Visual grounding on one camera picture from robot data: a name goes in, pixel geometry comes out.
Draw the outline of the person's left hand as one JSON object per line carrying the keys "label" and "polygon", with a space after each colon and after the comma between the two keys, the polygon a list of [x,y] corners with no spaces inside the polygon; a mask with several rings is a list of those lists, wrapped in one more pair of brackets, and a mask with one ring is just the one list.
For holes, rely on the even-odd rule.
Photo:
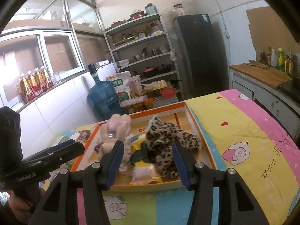
{"label": "person's left hand", "polygon": [[8,199],[8,207],[15,218],[21,224],[29,224],[31,219],[30,209],[33,207],[31,201],[17,196],[12,190],[8,191],[10,198]]}

